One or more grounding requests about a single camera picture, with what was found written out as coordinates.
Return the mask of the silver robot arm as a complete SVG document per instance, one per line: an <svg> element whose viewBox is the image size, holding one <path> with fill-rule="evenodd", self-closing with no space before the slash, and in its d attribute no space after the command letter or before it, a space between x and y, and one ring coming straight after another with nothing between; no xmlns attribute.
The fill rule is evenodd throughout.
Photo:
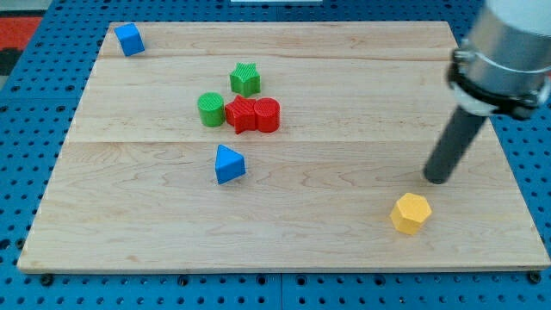
<svg viewBox="0 0 551 310"><path fill-rule="evenodd" d="M448 83L477 116L529 119L550 96L550 0L486 0L452 53Z"/></svg>

